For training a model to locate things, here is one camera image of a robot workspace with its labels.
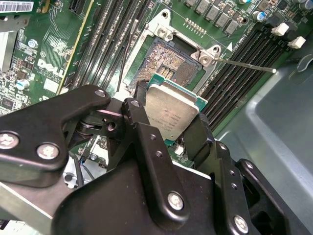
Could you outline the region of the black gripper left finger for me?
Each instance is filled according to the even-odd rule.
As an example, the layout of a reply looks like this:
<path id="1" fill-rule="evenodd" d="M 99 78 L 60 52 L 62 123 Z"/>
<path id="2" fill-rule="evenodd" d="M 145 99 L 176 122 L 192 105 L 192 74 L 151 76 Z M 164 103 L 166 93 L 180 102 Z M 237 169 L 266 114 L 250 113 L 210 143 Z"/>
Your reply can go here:
<path id="1" fill-rule="evenodd" d="M 45 188 L 57 183 L 77 143 L 78 123 L 92 112 L 101 114 L 102 127 L 89 135 L 120 142 L 108 173 L 76 191 L 62 205 L 59 219 L 89 223 L 94 212 L 107 212 L 105 195 L 112 196 L 113 179 L 125 161 L 135 159 L 151 219 L 184 223 L 190 206 L 174 171 L 160 131 L 151 126 L 144 107 L 127 98 L 121 112 L 107 110 L 110 96 L 95 85 L 34 104 L 0 118 L 0 179 L 22 186 Z"/>

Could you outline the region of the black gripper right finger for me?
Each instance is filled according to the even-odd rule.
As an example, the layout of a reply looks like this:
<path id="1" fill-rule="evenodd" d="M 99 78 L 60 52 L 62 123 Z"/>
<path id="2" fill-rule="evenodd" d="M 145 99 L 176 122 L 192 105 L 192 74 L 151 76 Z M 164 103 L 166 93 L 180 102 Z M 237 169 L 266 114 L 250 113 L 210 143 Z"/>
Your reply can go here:
<path id="1" fill-rule="evenodd" d="M 281 197 L 252 162 L 231 158 L 227 146 L 214 139 L 206 115 L 196 115 L 183 140 L 194 168 L 211 177 L 217 234 L 291 234 Z"/>

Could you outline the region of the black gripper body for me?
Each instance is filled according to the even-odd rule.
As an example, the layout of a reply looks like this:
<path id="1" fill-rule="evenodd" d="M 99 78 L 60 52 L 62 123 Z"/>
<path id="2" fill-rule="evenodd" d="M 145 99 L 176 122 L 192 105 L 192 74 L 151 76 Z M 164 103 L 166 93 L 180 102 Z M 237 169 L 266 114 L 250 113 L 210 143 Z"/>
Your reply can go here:
<path id="1" fill-rule="evenodd" d="M 226 235 L 208 176 L 174 165 L 191 213 L 177 235 Z M 166 235 L 150 217 L 137 164 L 124 163 L 64 199 L 52 221 L 55 235 Z"/>

